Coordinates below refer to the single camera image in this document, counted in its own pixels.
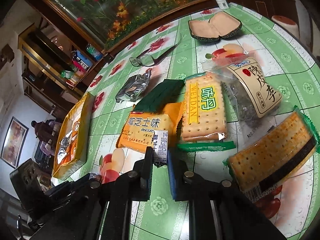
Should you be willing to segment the small white snack stick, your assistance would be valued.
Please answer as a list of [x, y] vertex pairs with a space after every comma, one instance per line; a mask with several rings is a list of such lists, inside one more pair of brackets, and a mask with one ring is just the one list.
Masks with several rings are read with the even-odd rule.
[[153, 135], [153, 164], [159, 168], [167, 165], [168, 131], [155, 130]]

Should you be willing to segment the Weidan green cracker pack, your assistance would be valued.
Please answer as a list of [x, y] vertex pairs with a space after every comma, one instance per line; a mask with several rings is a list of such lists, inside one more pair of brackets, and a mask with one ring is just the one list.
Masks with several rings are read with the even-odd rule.
[[206, 73], [185, 79], [180, 142], [185, 152], [227, 151], [235, 148], [228, 141], [225, 102], [221, 81]]

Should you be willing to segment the silver foil snack packet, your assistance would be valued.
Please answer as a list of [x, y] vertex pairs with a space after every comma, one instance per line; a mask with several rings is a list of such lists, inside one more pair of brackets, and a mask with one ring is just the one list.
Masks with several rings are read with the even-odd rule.
[[147, 89], [151, 79], [151, 72], [152, 69], [148, 68], [143, 74], [137, 74], [129, 77], [116, 94], [116, 102], [136, 102]]

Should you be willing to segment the green fruit pattern tablecloth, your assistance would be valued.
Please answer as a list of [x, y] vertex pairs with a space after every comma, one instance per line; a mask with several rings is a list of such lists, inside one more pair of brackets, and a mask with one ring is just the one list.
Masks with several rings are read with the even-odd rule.
[[105, 65], [88, 88], [95, 97], [86, 162], [68, 172], [76, 181], [94, 172], [116, 182], [145, 154], [120, 137], [166, 127], [161, 114], [131, 117], [136, 101], [116, 101], [125, 82], [146, 68], [139, 55], [165, 59], [150, 68], [147, 91], [181, 80], [170, 97], [182, 110], [178, 146], [208, 142], [223, 128], [228, 150], [179, 152], [187, 169], [205, 180], [232, 182], [259, 204], [286, 239], [319, 239], [319, 64], [291, 34], [259, 13], [231, 3], [198, 12], [144, 35]]

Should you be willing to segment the orange cheese biscuit pack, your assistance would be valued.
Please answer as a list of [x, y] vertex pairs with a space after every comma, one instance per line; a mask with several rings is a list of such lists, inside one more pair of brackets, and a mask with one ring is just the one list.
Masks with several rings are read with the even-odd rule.
[[148, 146], [153, 146], [155, 131], [168, 132], [168, 145], [177, 141], [177, 127], [183, 115], [183, 103], [168, 103], [159, 113], [131, 111], [116, 148], [130, 148], [145, 153]]

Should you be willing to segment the yellow cardboard snack box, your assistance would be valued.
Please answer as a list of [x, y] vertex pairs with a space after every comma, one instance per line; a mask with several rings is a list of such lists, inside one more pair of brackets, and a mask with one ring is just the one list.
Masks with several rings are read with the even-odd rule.
[[59, 131], [52, 177], [66, 180], [86, 163], [94, 99], [91, 93], [85, 93], [66, 115]]

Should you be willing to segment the black band cracker pack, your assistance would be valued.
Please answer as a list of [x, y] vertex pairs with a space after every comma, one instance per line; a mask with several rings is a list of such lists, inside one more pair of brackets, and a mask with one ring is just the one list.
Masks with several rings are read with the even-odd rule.
[[253, 203], [280, 187], [319, 152], [319, 133], [298, 107], [278, 126], [225, 161], [239, 190]]

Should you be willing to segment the dark green snack packet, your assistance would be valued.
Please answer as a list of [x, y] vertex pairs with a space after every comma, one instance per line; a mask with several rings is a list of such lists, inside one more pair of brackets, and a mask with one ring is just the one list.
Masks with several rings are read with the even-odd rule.
[[135, 112], [155, 113], [163, 109], [168, 100], [180, 90], [185, 84], [184, 80], [164, 79], [153, 88], [136, 106], [133, 108]]

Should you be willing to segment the clear plum candy bag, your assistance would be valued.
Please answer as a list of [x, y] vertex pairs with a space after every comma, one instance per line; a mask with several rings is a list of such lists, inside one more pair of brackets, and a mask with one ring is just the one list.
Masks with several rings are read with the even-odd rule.
[[207, 59], [201, 65], [222, 82], [245, 138], [259, 139], [276, 127], [275, 116], [289, 102], [267, 81], [253, 53]]

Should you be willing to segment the black eyeglasses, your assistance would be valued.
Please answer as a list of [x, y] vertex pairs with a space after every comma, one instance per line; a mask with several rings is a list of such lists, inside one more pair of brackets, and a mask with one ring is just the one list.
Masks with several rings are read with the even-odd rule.
[[173, 46], [171, 46], [170, 48], [168, 48], [165, 52], [163, 52], [158, 57], [154, 57], [153, 54], [150, 54], [152, 48], [155, 48], [155, 46], [153, 46], [143, 51], [137, 57], [130, 57], [129, 62], [134, 67], [153, 67], [153, 66], [159, 65], [167, 56], [169, 56], [180, 45], [182, 38], [183, 38], [182, 35], [180, 35], [178, 42]]

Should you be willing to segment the blue box on shelf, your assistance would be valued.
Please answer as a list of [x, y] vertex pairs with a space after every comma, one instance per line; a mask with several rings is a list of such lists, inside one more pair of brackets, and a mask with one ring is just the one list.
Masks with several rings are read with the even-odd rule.
[[85, 70], [89, 70], [93, 66], [93, 63], [90, 61], [90, 59], [82, 55], [80, 51], [76, 50], [74, 55], [75, 55], [76, 61], [80, 63], [80, 65], [83, 68], [85, 68]]

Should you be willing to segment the open glasses case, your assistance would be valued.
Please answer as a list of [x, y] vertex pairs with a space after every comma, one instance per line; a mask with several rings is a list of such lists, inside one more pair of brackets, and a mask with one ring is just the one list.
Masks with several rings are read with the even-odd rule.
[[242, 22], [232, 15], [220, 11], [209, 20], [189, 20], [192, 38], [203, 42], [217, 42], [235, 36], [242, 28]]

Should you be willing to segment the dark wooden cabinet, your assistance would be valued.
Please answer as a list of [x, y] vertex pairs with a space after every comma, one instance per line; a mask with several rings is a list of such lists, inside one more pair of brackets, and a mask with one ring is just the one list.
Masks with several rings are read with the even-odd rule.
[[[93, 67], [80, 79], [80, 83], [75, 86], [67, 85], [66, 88], [72, 96], [78, 98], [83, 95], [84, 88], [87, 86], [84, 82], [88, 82], [88, 76], [92, 71], [98, 71], [102, 68], [103, 64], [111, 61], [117, 53], [119, 53], [125, 46], [133, 42], [134, 39], [140, 38], [153, 29], [160, 27], [163, 24], [167, 24], [178, 18], [200, 12], [205, 9], [209, 9], [217, 5], [214, 0], [195, 0], [188, 2], [185, 5], [176, 7], [175, 9], [164, 12], [158, 16], [152, 17], [149, 20], [139, 23], [137, 27], [132, 26], [131, 30], [124, 30], [117, 35], [110, 44], [104, 46], [99, 45], [89, 37], [88, 31], [80, 29], [80, 25], [77, 25], [70, 16], [67, 16], [62, 9], [59, 9], [57, 5], [49, 0], [25, 0], [33, 9], [35, 9], [40, 15], [57, 27], [72, 44], [78, 48], [81, 52], [84, 51], [84, 45], [92, 44], [99, 52], [107, 55], [105, 60], [94, 60]], [[272, 16], [284, 16], [295, 22], [299, 23], [298, 12], [296, 8], [295, 0], [227, 0], [229, 3], [236, 3], [252, 9], [266, 18]]]

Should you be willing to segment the flower garden mural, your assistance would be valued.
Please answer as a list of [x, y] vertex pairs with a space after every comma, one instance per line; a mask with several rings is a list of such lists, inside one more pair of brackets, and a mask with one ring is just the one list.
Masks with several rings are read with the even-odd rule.
[[141, 25], [196, 0], [51, 0], [111, 48]]

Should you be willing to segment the framed wall painting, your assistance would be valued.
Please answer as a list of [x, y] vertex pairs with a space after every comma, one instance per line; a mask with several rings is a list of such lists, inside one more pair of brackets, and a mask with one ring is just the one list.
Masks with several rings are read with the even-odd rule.
[[28, 131], [27, 126], [12, 117], [1, 150], [1, 159], [12, 168], [18, 166]]

